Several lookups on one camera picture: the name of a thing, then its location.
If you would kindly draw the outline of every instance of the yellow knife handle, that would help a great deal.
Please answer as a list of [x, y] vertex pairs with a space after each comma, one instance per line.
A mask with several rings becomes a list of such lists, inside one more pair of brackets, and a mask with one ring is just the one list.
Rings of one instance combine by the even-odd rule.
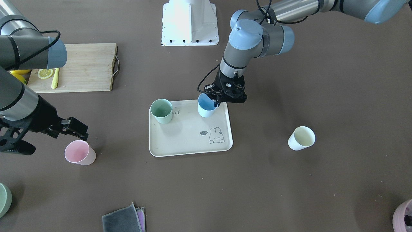
[[52, 89], [57, 88], [58, 79], [59, 79], [59, 68], [56, 68], [56, 70], [54, 71], [53, 80], [51, 81], [51, 88]]

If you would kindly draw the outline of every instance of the green cup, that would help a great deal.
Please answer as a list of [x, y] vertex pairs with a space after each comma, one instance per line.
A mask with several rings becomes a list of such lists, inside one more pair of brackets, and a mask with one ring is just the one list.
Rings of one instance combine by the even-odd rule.
[[150, 106], [150, 113], [161, 124], [167, 124], [172, 120], [172, 103], [166, 99], [157, 99]]
[[0, 218], [6, 214], [12, 204], [12, 192], [10, 189], [0, 183]]

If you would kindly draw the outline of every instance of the white cup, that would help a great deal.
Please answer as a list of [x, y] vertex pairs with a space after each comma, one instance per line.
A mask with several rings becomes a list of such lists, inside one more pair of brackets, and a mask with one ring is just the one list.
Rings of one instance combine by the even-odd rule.
[[161, 124], [169, 123], [172, 120], [172, 103], [166, 99], [157, 99], [150, 106], [150, 113]]
[[205, 93], [202, 93], [197, 98], [197, 111], [200, 116], [210, 117], [216, 110], [215, 102], [211, 100]]
[[405, 224], [405, 215], [411, 214], [411, 200], [403, 202], [393, 213], [392, 225], [395, 232], [408, 232], [411, 227]]
[[288, 144], [292, 150], [299, 151], [312, 146], [315, 143], [315, 139], [315, 133], [309, 127], [300, 126], [292, 133]]
[[64, 150], [64, 157], [71, 163], [89, 165], [96, 159], [96, 153], [87, 142], [75, 140], [67, 145]]

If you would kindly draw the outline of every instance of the bunny illustration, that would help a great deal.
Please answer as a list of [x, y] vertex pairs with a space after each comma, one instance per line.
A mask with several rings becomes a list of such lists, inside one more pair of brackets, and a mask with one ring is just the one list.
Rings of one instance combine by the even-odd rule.
[[225, 142], [223, 139], [223, 134], [219, 127], [210, 128], [209, 143], [220, 143]]

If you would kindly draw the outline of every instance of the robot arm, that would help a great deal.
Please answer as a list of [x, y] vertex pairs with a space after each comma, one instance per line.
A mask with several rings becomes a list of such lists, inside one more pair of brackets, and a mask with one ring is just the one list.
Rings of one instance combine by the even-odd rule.
[[30, 130], [57, 138], [59, 133], [87, 140], [88, 127], [75, 118], [58, 117], [56, 109], [6, 70], [64, 66], [66, 47], [59, 35], [43, 37], [8, 0], [0, 0], [0, 152], [33, 154], [22, 140]]
[[204, 86], [204, 93], [215, 101], [215, 106], [220, 102], [245, 102], [243, 74], [249, 61], [288, 52], [295, 42], [292, 29], [276, 23], [293, 24], [309, 15], [334, 10], [380, 24], [393, 17], [405, 3], [405, 0], [283, 0], [253, 12], [238, 10], [230, 20], [232, 31], [215, 81]]

